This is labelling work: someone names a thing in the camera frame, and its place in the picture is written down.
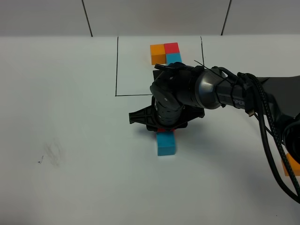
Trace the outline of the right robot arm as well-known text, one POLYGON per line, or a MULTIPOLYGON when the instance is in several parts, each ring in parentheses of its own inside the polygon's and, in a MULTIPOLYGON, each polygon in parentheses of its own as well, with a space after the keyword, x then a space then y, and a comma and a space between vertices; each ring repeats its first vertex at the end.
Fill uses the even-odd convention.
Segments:
POLYGON ((176 62, 156 64, 150 86, 151 105, 129 114, 130 123, 149 131, 185 128, 202 118, 205 109, 233 106, 247 114, 258 112, 257 103, 270 108, 279 140, 290 155, 300 159, 300 78, 235 75, 223 67, 187 66, 176 62))

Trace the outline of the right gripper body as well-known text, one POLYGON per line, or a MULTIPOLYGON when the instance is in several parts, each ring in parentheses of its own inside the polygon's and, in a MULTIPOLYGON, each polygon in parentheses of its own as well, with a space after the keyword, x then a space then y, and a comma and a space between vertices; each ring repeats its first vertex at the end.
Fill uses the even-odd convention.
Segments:
POLYGON ((139 123, 146 126, 148 131, 163 129, 186 128, 188 122, 204 117, 204 109, 192 106, 182 106, 171 110, 162 106, 148 106, 129 114, 129 123, 139 123))

